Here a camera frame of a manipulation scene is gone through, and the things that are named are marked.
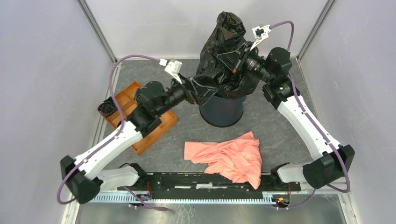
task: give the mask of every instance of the orange wooden tray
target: orange wooden tray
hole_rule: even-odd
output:
[[[122,111],[124,112],[124,116],[127,117],[136,107],[137,102],[134,99],[136,90],[141,88],[140,83],[133,82],[125,89],[120,91],[115,98],[117,102],[120,104]],[[117,128],[117,125],[121,121],[120,113],[118,111],[114,112],[109,117],[104,117],[106,121],[114,128]],[[139,142],[133,144],[131,148],[138,154],[141,155],[148,149],[154,142],[156,142],[165,132],[167,132],[174,124],[177,122],[177,117],[171,111],[167,111],[160,117],[162,123],[148,136]]]

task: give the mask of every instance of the metal frame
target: metal frame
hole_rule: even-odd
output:
[[[347,194],[338,195],[338,198],[339,198],[339,202],[341,203],[342,212],[344,213],[346,223],[347,224],[360,223],[351,195],[347,195]]]
[[[72,199],[72,197],[73,195],[70,194],[68,201]],[[64,209],[61,224],[75,224],[79,208],[80,204],[77,201],[73,201],[72,203],[67,204]]]
[[[134,191],[135,194],[146,194],[144,191]],[[141,203],[127,191],[100,192],[89,203]],[[152,199],[146,203],[166,204],[276,204],[272,202],[272,194],[262,194],[262,199]]]
[[[323,22],[325,21],[327,15],[329,14],[330,10],[334,6],[334,3],[337,0],[327,0],[325,6],[323,7],[322,11],[319,14],[318,19],[316,19],[315,24],[313,25],[312,30],[310,31],[307,39],[305,40],[300,52],[297,55],[298,60],[302,60],[307,49],[309,48],[310,44],[312,43],[313,39],[315,38],[316,34],[318,33],[320,27],[322,26]]]
[[[90,10],[90,8],[88,6],[88,3],[85,0],[77,0],[77,3],[80,6],[81,10],[83,11],[85,17],[87,18],[89,24],[91,25],[95,35],[99,39],[103,48],[105,49],[105,52],[106,52],[107,56],[109,57],[109,59],[113,63],[117,62],[117,57],[114,55],[113,51],[111,50],[111,47],[110,47],[109,43],[107,42],[102,30],[100,29],[98,22],[96,21],[95,17],[93,16],[92,11]]]

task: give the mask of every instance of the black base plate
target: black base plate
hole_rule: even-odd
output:
[[[220,174],[204,173],[152,173],[146,178],[139,179],[145,184],[136,183],[129,187],[131,190],[147,190],[149,182],[153,192],[153,199],[262,199],[263,191],[287,192],[287,184],[274,185],[268,174],[261,175],[261,184],[257,190],[248,183],[232,183]],[[209,184],[224,189],[197,189],[197,184]],[[291,191],[300,191],[300,184],[290,183]]]

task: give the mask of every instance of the trash bin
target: trash bin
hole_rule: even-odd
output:
[[[215,95],[199,107],[199,112],[204,121],[212,126],[230,127],[242,118],[246,97],[227,99]]]

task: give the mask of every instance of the pink towel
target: pink towel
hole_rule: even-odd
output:
[[[233,183],[249,182],[257,189],[262,165],[259,144],[252,132],[222,143],[188,141],[184,144],[184,159],[208,163],[205,173],[220,173]]]

